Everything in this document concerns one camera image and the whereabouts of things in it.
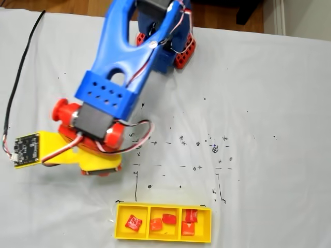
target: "black circuit board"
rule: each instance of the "black circuit board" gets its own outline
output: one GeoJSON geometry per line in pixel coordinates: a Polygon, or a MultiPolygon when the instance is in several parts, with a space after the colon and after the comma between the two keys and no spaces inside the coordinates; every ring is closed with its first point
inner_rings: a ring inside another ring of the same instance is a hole
{"type": "Polygon", "coordinates": [[[14,152],[17,155],[15,167],[39,161],[39,134],[32,134],[15,140],[14,152]]]}

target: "white wire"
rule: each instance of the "white wire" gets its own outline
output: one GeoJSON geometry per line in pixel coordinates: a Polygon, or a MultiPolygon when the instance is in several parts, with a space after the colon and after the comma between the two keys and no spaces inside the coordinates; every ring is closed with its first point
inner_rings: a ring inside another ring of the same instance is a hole
{"type": "MultiPolygon", "coordinates": [[[[141,124],[146,123],[146,122],[142,122],[142,123],[137,123],[137,124],[130,124],[130,123],[124,121],[124,120],[117,120],[117,122],[122,123],[122,124],[124,124],[124,125],[127,125],[127,126],[129,126],[129,127],[135,127],[135,126],[138,126],[138,125],[141,125],[141,124]]],[[[152,133],[154,132],[154,130],[155,130],[155,125],[154,125],[154,123],[152,123],[152,122],[149,122],[149,123],[150,123],[150,125],[151,125],[151,129],[150,129],[150,131],[149,131],[148,133],[145,134],[145,136],[146,136],[145,138],[141,139],[139,142],[137,142],[137,143],[136,143],[134,146],[132,146],[130,149],[124,149],[124,151],[114,152],[114,153],[111,153],[111,155],[126,153],[126,152],[129,152],[129,151],[135,150],[137,147],[143,145],[143,144],[148,140],[148,138],[151,136],[151,134],[152,134],[152,133]]],[[[107,153],[107,151],[105,151],[105,149],[102,147],[102,145],[100,144],[100,142],[95,141],[95,143],[96,143],[98,149],[99,149],[101,152],[105,152],[105,153],[107,153]]]]}
{"type": "Polygon", "coordinates": [[[190,19],[190,34],[191,34],[191,38],[192,38],[192,40],[191,40],[191,42],[186,46],[186,48],[185,48],[184,51],[178,52],[178,51],[176,51],[176,50],[174,50],[174,49],[171,48],[171,50],[174,51],[174,52],[177,53],[177,54],[185,53],[185,52],[188,50],[188,48],[192,45],[192,43],[194,42],[192,11],[191,11],[191,10],[185,10],[184,13],[185,13],[185,14],[188,14],[189,19],[190,19]]]}
{"type": "Polygon", "coordinates": [[[106,152],[106,150],[104,150],[104,148],[102,147],[102,145],[100,144],[100,142],[95,141],[95,144],[97,145],[97,147],[98,147],[98,149],[99,149],[100,151],[106,152]]]}
{"type": "Polygon", "coordinates": [[[62,152],[66,151],[66,150],[68,150],[70,148],[72,148],[73,146],[76,145],[77,142],[80,141],[81,138],[82,138],[82,133],[79,132],[77,134],[77,137],[72,142],[70,142],[69,144],[65,145],[64,147],[62,147],[62,148],[60,148],[60,149],[58,149],[58,150],[56,150],[56,151],[48,154],[47,156],[45,156],[44,158],[42,158],[41,161],[43,162],[45,160],[48,160],[49,158],[53,158],[53,156],[56,156],[58,154],[61,154],[62,152]]]}

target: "yellow tray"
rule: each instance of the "yellow tray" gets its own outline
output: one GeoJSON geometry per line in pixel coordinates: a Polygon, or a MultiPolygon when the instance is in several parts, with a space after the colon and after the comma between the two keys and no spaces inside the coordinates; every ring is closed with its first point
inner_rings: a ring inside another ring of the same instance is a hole
{"type": "Polygon", "coordinates": [[[116,239],[210,243],[212,241],[212,210],[202,206],[119,203],[117,204],[114,237],[116,239]],[[194,224],[194,236],[182,235],[182,221],[185,220],[186,209],[197,209],[198,221],[194,224]],[[162,230],[151,231],[149,221],[162,218],[164,213],[175,215],[177,217],[176,225],[163,224],[162,230]],[[138,232],[125,227],[131,214],[142,220],[138,232]]]}

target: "white wall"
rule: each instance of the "white wall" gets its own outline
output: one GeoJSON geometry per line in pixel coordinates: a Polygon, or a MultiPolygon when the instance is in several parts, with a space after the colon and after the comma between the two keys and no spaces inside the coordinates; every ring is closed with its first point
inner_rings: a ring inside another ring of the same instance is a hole
{"type": "Polygon", "coordinates": [[[331,0],[283,0],[286,35],[331,41],[331,0]]]}

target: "white paper sheet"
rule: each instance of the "white paper sheet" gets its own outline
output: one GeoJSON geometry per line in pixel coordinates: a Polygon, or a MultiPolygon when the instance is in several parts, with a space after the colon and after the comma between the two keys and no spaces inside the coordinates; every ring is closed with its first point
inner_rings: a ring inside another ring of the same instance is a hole
{"type": "MultiPolygon", "coordinates": [[[[0,9],[0,123],[38,15],[0,9]]],[[[102,23],[44,16],[12,106],[9,147],[15,137],[56,131],[49,112],[59,98],[75,101],[102,23]]],[[[134,41],[137,24],[130,27],[134,41]]],[[[198,46],[184,70],[150,75],[132,121],[150,118],[156,131],[139,157],[124,155],[121,172],[14,170],[0,153],[1,247],[331,246],[331,43],[204,28],[194,34],[198,46]],[[115,201],[135,200],[133,172],[139,202],[211,207],[212,243],[115,240],[115,201]]]]}

